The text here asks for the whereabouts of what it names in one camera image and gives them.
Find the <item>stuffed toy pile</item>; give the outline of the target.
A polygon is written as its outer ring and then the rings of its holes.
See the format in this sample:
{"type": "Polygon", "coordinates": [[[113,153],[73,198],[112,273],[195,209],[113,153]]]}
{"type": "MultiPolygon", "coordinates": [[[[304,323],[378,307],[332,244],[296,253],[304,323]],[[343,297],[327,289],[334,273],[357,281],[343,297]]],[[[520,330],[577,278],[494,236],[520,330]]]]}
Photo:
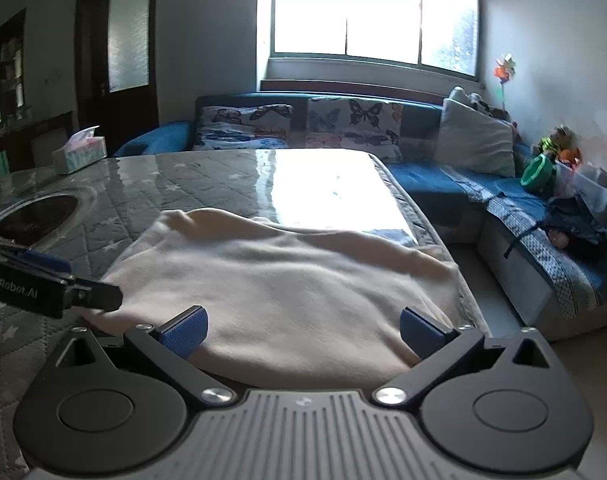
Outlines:
{"type": "Polygon", "coordinates": [[[575,134],[565,125],[555,127],[549,136],[532,144],[531,152],[533,156],[544,155],[551,162],[559,162],[570,168],[576,168],[582,162],[581,151],[576,147],[575,134]]]}

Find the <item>green plastic bucket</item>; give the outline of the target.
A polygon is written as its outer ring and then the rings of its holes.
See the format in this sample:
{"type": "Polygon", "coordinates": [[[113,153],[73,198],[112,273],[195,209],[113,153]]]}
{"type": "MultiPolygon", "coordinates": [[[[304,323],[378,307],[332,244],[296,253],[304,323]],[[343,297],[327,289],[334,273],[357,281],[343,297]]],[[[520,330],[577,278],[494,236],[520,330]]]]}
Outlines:
{"type": "Polygon", "coordinates": [[[524,170],[520,185],[529,193],[540,192],[553,178],[554,170],[553,162],[546,154],[540,154],[524,170]]]}

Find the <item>dark blue clothes pile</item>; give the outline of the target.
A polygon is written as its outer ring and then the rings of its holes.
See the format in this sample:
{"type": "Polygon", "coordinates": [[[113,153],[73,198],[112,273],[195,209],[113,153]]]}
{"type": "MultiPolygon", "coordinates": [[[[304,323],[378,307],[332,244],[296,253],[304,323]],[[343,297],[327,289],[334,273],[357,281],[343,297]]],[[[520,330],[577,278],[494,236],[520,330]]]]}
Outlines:
{"type": "Polygon", "coordinates": [[[583,261],[607,257],[607,228],[593,217],[580,195],[552,197],[540,228],[554,247],[570,257],[583,261]]]}

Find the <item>butterfly pillow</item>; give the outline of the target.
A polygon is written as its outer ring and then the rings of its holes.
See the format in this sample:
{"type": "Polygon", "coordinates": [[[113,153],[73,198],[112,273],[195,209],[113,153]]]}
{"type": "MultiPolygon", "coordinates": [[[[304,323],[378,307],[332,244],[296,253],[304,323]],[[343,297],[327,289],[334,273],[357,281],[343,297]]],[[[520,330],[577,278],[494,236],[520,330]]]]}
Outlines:
{"type": "Polygon", "coordinates": [[[401,162],[399,148],[403,106],[356,98],[308,101],[305,146],[346,148],[375,155],[382,162],[401,162]]]}
{"type": "Polygon", "coordinates": [[[293,107],[287,104],[205,106],[197,122],[193,148],[195,151],[287,148],[292,115],[293,107]]]}

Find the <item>blue sofa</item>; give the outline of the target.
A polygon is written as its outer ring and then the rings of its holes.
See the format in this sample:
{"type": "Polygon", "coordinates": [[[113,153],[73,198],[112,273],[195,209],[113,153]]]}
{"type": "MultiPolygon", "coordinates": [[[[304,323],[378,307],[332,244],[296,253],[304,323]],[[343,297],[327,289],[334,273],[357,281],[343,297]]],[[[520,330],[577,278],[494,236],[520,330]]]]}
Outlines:
{"type": "Polygon", "coordinates": [[[476,252],[523,322],[555,339],[607,325],[607,258],[598,263],[571,258],[541,231],[512,247],[515,235],[542,218],[545,201],[521,190],[516,179],[429,162],[439,106],[397,102],[392,111],[400,118],[397,146],[418,144],[411,159],[389,165],[392,177],[446,243],[476,252]]]}

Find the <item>left butterfly pillow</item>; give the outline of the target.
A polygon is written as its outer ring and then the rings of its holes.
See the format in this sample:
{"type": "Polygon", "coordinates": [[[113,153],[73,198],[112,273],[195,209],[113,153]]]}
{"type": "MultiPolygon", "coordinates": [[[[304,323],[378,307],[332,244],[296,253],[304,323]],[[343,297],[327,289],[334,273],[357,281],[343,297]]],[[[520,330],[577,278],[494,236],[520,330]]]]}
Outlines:
{"type": "Polygon", "coordinates": [[[293,107],[287,104],[205,106],[197,122],[193,148],[195,151],[287,148],[292,115],[293,107]]]}

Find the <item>dark wooden door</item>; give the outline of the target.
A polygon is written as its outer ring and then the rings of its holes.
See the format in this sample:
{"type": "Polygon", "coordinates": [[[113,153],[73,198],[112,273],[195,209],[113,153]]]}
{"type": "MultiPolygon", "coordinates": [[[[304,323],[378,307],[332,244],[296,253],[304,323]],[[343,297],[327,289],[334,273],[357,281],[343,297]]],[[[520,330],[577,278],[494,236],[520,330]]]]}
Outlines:
{"type": "Polygon", "coordinates": [[[155,11],[156,0],[76,0],[78,122],[108,153],[159,125],[155,11]]]}

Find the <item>white tissue box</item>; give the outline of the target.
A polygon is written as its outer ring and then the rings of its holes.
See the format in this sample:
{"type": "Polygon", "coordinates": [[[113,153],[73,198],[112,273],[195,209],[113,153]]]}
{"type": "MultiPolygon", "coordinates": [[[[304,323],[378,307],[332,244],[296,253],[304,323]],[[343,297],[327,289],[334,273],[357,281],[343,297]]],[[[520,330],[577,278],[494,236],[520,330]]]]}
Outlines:
{"type": "Polygon", "coordinates": [[[105,139],[96,135],[98,126],[82,129],[52,153],[54,171],[72,174],[107,157],[105,139]]]}

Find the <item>colourful pinwheel toy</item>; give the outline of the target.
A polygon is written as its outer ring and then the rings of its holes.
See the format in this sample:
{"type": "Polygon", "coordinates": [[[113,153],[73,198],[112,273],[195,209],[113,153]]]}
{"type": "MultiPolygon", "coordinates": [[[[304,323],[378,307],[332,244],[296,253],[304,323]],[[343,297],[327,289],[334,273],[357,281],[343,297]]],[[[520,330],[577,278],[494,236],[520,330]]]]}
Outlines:
{"type": "Polygon", "coordinates": [[[505,55],[501,56],[501,58],[497,58],[495,60],[493,74],[500,84],[502,110],[506,110],[505,86],[512,81],[516,75],[516,62],[512,53],[506,53],[505,55]]]}

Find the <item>window with green frame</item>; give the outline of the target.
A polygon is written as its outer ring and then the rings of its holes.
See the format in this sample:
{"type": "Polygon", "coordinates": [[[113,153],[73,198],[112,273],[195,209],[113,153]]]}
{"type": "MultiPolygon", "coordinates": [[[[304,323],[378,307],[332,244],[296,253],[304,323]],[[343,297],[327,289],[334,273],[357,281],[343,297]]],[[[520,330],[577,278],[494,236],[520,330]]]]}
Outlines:
{"type": "Polygon", "coordinates": [[[481,0],[271,0],[272,55],[478,76],[481,0]]]}

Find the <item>clear plastic storage box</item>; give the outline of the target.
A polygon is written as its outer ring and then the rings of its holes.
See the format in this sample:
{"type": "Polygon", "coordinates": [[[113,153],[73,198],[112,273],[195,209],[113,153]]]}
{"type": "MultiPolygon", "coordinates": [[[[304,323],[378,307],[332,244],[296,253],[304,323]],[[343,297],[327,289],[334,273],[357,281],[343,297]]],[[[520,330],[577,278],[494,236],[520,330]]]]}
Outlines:
{"type": "Polygon", "coordinates": [[[555,164],[554,193],[556,196],[579,195],[597,221],[607,226],[607,187],[600,185],[579,170],[557,162],[555,164]]]}

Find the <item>grey plain pillow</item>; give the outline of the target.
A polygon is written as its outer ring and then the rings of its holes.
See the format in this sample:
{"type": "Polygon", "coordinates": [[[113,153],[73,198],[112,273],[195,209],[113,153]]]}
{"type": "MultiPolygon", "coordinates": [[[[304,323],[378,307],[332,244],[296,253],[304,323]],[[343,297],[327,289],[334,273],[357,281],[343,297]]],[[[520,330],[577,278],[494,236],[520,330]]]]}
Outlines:
{"type": "Polygon", "coordinates": [[[433,152],[437,164],[511,178],[513,144],[512,126],[492,117],[478,93],[454,87],[443,100],[433,152]]]}

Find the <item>right butterfly pillow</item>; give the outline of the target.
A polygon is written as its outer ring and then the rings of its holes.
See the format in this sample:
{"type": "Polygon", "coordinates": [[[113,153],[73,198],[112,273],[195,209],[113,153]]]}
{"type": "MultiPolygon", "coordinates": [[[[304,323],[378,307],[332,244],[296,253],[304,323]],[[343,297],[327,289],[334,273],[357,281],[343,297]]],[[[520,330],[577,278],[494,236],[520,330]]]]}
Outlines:
{"type": "Polygon", "coordinates": [[[401,162],[399,148],[403,106],[356,98],[308,101],[305,146],[346,148],[375,155],[382,162],[401,162]]]}

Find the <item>round black induction cooktop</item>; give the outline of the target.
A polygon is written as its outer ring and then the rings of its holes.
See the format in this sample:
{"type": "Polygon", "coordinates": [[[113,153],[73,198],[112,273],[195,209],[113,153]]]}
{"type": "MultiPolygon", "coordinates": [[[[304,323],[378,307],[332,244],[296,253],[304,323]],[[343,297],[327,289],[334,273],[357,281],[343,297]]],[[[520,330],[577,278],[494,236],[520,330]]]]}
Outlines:
{"type": "Polygon", "coordinates": [[[79,198],[67,193],[21,200],[0,211],[0,238],[20,246],[34,246],[57,231],[79,206],[79,198]]]}

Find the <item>dark wooden cabinet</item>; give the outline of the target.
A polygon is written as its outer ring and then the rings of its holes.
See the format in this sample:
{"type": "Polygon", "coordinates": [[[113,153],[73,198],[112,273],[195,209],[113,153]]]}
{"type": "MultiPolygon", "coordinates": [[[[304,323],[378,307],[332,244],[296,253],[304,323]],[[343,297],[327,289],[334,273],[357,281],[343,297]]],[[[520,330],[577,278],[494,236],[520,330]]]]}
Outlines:
{"type": "Polygon", "coordinates": [[[51,165],[51,153],[74,132],[72,112],[32,118],[24,85],[25,21],[21,10],[0,26],[0,179],[51,165]]]}

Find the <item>cream beige garment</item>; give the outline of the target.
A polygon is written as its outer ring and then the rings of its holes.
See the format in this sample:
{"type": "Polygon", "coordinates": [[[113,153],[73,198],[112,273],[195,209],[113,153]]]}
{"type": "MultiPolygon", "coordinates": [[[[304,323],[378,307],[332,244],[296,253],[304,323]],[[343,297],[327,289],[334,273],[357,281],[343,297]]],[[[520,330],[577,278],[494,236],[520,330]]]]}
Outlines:
{"type": "Polygon", "coordinates": [[[401,339],[413,308],[447,326],[477,320],[452,262],[359,232],[293,232],[219,209],[166,211],[110,267],[124,295],[86,319],[110,335],[209,318],[191,363],[266,389],[369,391],[418,357],[401,339]]]}

